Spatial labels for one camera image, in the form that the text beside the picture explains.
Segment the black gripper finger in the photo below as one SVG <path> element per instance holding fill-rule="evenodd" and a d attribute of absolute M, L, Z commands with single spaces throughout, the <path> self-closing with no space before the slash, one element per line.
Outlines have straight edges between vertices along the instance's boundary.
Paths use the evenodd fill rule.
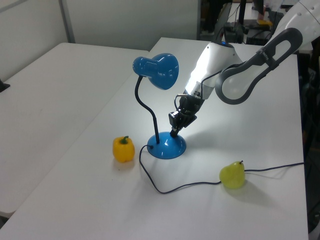
<path fill-rule="evenodd" d="M 171 125 L 171 137 L 177 137 L 179 133 L 179 112 L 173 111 L 168 114 L 169 123 Z"/>
<path fill-rule="evenodd" d="M 184 119 L 175 119 L 173 123 L 173 136 L 177 137 L 179 131 L 185 127 L 186 121 Z"/>

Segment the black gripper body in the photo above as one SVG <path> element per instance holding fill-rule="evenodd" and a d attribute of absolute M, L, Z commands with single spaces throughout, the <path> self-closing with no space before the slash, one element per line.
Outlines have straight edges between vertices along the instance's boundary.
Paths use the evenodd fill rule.
<path fill-rule="evenodd" d="M 203 105 L 203 100 L 197 96 L 189 94 L 178 94 L 179 106 L 176 108 L 178 111 L 178 123 L 192 123 L 197 119 L 196 113 Z"/>

